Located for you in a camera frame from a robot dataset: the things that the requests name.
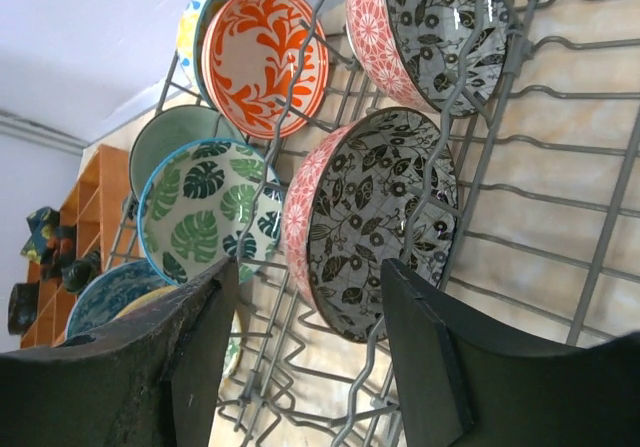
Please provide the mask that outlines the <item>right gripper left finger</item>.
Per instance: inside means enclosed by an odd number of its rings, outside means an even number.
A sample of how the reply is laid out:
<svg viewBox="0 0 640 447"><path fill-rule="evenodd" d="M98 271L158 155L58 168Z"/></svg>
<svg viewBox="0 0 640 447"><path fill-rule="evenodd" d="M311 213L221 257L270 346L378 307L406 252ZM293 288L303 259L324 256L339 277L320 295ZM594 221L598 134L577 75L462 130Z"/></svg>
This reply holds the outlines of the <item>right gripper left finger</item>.
<svg viewBox="0 0 640 447"><path fill-rule="evenodd" d="M2 354L2 445L208 445L238 293L224 259L59 346Z"/></svg>

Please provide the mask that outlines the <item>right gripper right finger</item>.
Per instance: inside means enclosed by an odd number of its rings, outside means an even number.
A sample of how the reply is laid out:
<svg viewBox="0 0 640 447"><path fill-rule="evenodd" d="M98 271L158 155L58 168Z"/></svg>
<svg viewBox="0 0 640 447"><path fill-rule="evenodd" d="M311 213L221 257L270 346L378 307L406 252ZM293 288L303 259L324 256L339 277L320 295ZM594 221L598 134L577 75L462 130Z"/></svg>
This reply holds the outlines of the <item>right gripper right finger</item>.
<svg viewBox="0 0 640 447"><path fill-rule="evenodd" d="M521 331L396 259L383 310L411 446L635 446L639 336L580 348Z"/></svg>

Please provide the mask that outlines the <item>pink bowl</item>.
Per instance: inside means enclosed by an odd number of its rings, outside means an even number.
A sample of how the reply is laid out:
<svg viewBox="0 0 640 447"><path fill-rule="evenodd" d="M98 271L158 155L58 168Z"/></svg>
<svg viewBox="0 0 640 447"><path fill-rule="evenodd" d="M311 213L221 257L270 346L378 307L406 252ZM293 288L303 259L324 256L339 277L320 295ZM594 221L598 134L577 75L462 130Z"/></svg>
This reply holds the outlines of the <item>pink bowl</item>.
<svg viewBox="0 0 640 447"><path fill-rule="evenodd" d="M466 70L453 117L476 113L493 94L507 57L505 0L346 0L347 30L363 70L398 104L440 112Z"/></svg>
<svg viewBox="0 0 640 447"><path fill-rule="evenodd" d="M449 258L457 220L457 178L449 150L429 159L436 124L389 107L338 128L306 156L289 186L282 223L290 277L338 336L368 340L383 313L383 260L404 253L406 222L422 192L426 205L410 235L409 267L433 285Z"/></svg>

